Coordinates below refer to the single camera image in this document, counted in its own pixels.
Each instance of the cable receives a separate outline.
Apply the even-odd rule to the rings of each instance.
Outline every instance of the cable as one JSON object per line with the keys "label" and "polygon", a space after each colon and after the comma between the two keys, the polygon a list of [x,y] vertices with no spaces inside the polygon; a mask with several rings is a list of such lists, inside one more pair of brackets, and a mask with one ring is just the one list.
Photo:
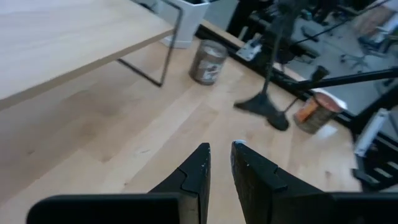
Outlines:
{"label": "cable", "polygon": [[[369,8],[367,8],[367,9],[364,9],[364,10],[362,10],[362,11],[359,13],[358,16],[361,16],[361,15],[364,14],[365,12],[368,12],[368,11],[370,11],[370,10],[372,10],[372,9],[375,9],[375,8],[379,7],[379,6],[381,6],[382,4],[384,4],[384,3],[388,2],[388,1],[390,1],[390,0],[384,0],[383,2],[377,3],[376,5],[374,5],[374,6],[372,6],[372,7],[369,7]],[[342,26],[342,25],[344,25],[345,23],[347,23],[347,22],[349,22],[349,21],[351,21],[351,20],[352,20],[352,19],[347,19],[347,20],[345,20],[345,21],[343,21],[343,22],[340,22],[340,23],[337,24],[337,25],[332,26],[331,28],[329,28],[329,29],[327,29],[327,30],[324,30],[324,31],[318,33],[318,34],[315,34],[315,35],[313,35],[313,36],[311,36],[311,37],[308,37],[308,38],[306,38],[306,39],[303,39],[303,40],[299,40],[299,41],[293,43],[292,46],[297,45],[297,44],[299,44],[299,43],[302,43],[302,42],[304,42],[304,41],[310,40],[310,39],[314,39],[314,38],[318,37],[319,35],[322,35],[322,34],[324,34],[324,33],[326,33],[326,32],[329,32],[329,31],[331,31],[331,30],[333,30],[333,29],[336,29],[337,27]]]}

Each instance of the orange can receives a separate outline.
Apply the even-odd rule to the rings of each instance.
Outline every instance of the orange can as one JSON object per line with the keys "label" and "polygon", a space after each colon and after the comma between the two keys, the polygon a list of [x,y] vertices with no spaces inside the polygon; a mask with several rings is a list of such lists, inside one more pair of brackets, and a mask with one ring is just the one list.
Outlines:
{"label": "orange can", "polygon": [[342,111],[342,107],[333,97],[316,92],[293,115],[293,119],[301,130],[315,134],[323,125]]}

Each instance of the microphone stand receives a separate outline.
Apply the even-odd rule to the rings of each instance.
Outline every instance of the microphone stand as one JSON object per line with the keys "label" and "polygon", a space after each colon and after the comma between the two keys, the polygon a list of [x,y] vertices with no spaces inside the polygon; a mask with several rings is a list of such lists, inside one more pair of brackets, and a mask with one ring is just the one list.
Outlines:
{"label": "microphone stand", "polygon": [[287,121],[284,111],[279,111],[273,102],[271,102],[271,99],[267,94],[267,89],[271,81],[272,68],[279,50],[279,43],[282,38],[282,34],[284,33],[284,26],[287,23],[286,21],[287,19],[282,22],[277,31],[275,44],[272,49],[271,61],[267,66],[267,76],[261,92],[247,101],[234,104],[234,107],[237,109],[266,117],[268,123],[280,131],[286,131],[289,128],[289,122]]}

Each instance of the black stand base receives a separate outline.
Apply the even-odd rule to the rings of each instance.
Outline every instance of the black stand base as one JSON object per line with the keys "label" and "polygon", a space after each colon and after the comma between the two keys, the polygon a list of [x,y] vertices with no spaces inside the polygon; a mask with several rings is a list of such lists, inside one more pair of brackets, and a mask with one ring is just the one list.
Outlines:
{"label": "black stand base", "polygon": [[266,117],[268,123],[279,131],[286,131],[289,128],[285,113],[277,110],[267,95],[259,93],[250,100],[235,103],[234,107]]}

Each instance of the chair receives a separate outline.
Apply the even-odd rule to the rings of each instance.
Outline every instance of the chair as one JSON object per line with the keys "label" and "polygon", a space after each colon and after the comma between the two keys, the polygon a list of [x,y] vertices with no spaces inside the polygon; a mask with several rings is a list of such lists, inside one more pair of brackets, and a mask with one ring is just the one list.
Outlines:
{"label": "chair", "polygon": [[366,57],[368,55],[385,57],[386,54],[388,53],[390,46],[398,41],[398,36],[396,35],[396,31],[393,31],[391,34],[388,34],[388,32],[384,30],[382,27],[377,27],[377,29],[382,35],[385,35],[383,41],[377,43],[368,37],[362,36],[358,38],[358,43],[363,55],[359,57],[350,54],[343,54],[340,56],[340,62],[344,63],[348,60],[355,61],[351,69],[360,67],[358,73],[361,73],[364,67],[370,68],[369,64],[366,62]]}

